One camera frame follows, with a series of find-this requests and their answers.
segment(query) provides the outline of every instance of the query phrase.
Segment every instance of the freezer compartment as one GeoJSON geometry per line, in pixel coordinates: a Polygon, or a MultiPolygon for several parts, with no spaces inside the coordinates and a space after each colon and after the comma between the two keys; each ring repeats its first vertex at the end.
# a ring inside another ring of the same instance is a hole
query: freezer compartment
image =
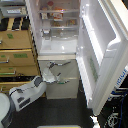
{"type": "Polygon", "coordinates": [[[79,85],[79,71],[75,55],[39,56],[41,74],[46,67],[54,63],[50,71],[59,81],[47,83],[46,96],[48,99],[76,98],[79,85]]]}
{"type": "Polygon", "coordinates": [[[66,99],[77,98],[79,79],[67,78],[69,82],[53,83],[47,85],[46,97],[47,99],[66,99]]]}
{"type": "Polygon", "coordinates": [[[5,6],[0,7],[4,17],[25,17],[27,10],[25,6],[5,6]]]}

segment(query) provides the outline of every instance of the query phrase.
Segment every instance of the floor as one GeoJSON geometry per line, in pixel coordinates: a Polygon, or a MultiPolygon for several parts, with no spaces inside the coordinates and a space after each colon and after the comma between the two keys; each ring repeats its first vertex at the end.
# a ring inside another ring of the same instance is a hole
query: floor
{"type": "Polygon", "coordinates": [[[13,114],[9,128],[37,128],[45,125],[79,125],[82,128],[93,128],[90,116],[92,110],[87,109],[85,94],[78,92],[77,99],[37,101],[13,114]]]}

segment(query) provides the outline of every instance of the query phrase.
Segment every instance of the white appliance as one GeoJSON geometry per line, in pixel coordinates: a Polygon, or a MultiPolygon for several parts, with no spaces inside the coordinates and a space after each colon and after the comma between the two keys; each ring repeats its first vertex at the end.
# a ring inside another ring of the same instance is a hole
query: white appliance
{"type": "Polygon", "coordinates": [[[126,7],[121,0],[52,0],[64,10],[42,10],[49,0],[25,1],[38,55],[74,55],[87,106],[98,115],[128,63],[126,7]],[[50,26],[53,19],[42,20],[41,13],[63,13],[63,20],[76,19],[77,24],[50,26]],[[62,30],[66,34],[58,35],[62,30]],[[42,31],[51,31],[48,40],[42,31]]]}

